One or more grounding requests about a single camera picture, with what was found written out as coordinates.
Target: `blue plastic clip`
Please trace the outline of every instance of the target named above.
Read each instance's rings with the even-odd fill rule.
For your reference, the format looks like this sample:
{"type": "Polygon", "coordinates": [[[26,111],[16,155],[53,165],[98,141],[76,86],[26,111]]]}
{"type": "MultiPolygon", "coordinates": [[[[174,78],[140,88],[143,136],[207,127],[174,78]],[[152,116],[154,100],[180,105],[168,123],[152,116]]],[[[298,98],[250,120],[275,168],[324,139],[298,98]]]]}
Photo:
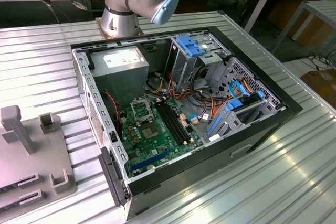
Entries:
{"type": "Polygon", "coordinates": [[[262,91],[258,91],[257,94],[261,99],[265,97],[265,94],[262,91]]]}
{"type": "Polygon", "coordinates": [[[243,85],[241,85],[238,81],[232,81],[230,82],[229,89],[233,97],[236,97],[235,91],[233,90],[232,87],[233,84],[237,85],[243,94],[247,95],[248,97],[250,96],[250,94],[246,91],[243,85]]]}
{"type": "Polygon", "coordinates": [[[231,101],[227,102],[227,107],[230,110],[234,110],[235,108],[240,107],[240,106],[243,106],[243,104],[238,99],[231,100],[231,101]]]}
{"type": "Polygon", "coordinates": [[[206,51],[199,48],[197,42],[188,35],[177,36],[176,39],[178,43],[180,43],[180,45],[188,52],[190,57],[200,56],[206,53],[206,51]]]}

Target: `table leg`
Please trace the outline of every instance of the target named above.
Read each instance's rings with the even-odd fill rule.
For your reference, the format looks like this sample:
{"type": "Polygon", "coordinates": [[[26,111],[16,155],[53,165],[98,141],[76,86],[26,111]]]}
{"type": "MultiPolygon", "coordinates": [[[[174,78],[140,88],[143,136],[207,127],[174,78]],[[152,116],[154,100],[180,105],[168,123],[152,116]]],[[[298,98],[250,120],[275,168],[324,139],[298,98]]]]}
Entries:
{"type": "Polygon", "coordinates": [[[248,20],[244,30],[248,33],[251,31],[254,23],[256,22],[261,10],[263,9],[264,5],[266,4],[267,0],[259,0],[256,8],[254,8],[253,13],[250,16],[250,19],[248,20]]]}
{"type": "Polygon", "coordinates": [[[294,36],[292,37],[292,40],[297,40],[299,36],[302,34],[302,32],[305,30],[305,28],[309,25],[309,23],[312,21],[312,19],[315,17],[314,14],[309,14],[308,18],[303,22],[303,24],[300,26],[300,28],[296,31],[294,36]]]}
{"type": "Polygon", "coordinates": [[[277,38],[277,41],[275,42],[273,48],[271,49],[271,53],[274,54],[278,47],[281,45],[282,41],[286,37],[286,35],[289,33],[289,31],[292,29],[295,22],[298,20],[298,18],[301,16],[303,10],[305,9],[306,2],[303,1],[297,11],[294,13],[294,15],[290,18],[285,28],[280,33],[279,37],[277,38]]]}

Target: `blue drive bracket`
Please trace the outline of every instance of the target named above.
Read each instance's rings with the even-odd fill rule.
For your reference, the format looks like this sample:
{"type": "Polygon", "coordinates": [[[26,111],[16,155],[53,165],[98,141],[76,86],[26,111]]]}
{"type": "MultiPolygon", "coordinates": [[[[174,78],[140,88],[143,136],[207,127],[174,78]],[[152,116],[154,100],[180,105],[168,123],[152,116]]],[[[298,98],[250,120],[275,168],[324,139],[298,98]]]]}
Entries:
{"type": "Polygon", "coordinates": [[[177,36],[178,43],[188,52],[190,57],[196,57],[200,55],[204,55],[206,53],[205,50],[199,48],[197,42],[194,41],[190,36],[177,36]]]}
{"type": "MultiPolygon", "coordinates": [[[[232,111],[238,107],[243,106],[243,104],[238,100],[238,99],[234,99],[231,101],[228,101],[224,107],[224,113],[227,114],[229,113],[229,111],[232,111]]],[[[215,120],[215,122],[213,123],[213,125],[211,126],[211,128],[208,131],[208,135],[211,135],[211,133],[214,131],[214,129],[216,128],[217,124],[221,121],[222,119],[222,115],[218,115],[218,117],[215,120]]]]}

